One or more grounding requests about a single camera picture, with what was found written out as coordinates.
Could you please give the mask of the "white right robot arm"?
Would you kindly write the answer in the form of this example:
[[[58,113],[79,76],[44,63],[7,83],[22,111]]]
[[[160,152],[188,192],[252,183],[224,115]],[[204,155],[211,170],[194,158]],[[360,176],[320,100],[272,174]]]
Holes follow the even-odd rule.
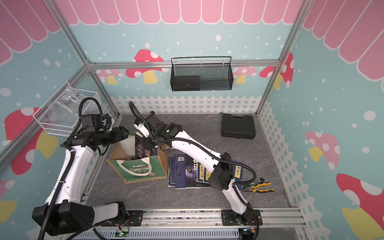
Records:
[[[211,173],[209,184],[222,192],[231,205],[235,221],[240,225],[259,225],[258,216],[251,204],[242,196],[238,185],[252,183],[256,180],[256,172],[249,166],[232,161],[228,153],[217,153],[195,141],[186,131],[174,123],[165,124],[154,112],[146,118],[135,121],[135,128],[151,145],[162,147],[167,145],[192,157]],[[241,167],[252,173],[248,181],[237,182],[233,167]]]

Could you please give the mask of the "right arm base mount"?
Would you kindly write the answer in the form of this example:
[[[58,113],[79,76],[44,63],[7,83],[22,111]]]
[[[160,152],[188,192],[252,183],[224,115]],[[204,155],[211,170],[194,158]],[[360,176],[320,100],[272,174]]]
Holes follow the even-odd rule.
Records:
[[[257,226],[263,225],[259,210],[246,209],[244,214],[237,214],[232,210],[221,211],[223,226]]]

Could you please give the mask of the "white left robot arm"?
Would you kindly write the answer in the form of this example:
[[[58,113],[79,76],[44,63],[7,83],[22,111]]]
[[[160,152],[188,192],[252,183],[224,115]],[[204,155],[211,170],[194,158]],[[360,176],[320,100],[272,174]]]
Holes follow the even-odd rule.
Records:
[[[128,138],[130,132],[123,126],[112,127],[108,114],[80,115],[75,129],[61,144],[66,150],[64,165],[49,197],[41,207],[33,210],[32,218],[41,227],[38,238],[46,234],[78,235],[104,222],[123,225],[129,214],[123,202],[112,202],[96,207],[81,204],[82,184],[87,166],[100,147]]]

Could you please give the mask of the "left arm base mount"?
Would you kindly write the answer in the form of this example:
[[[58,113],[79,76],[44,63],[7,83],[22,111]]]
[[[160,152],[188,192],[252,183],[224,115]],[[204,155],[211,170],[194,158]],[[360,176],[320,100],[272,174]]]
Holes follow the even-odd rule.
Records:
[[[112,220],[107,220],[101,224],[102,227],[140,227],[143,220],[144,211],[126,211],[119,214]]]

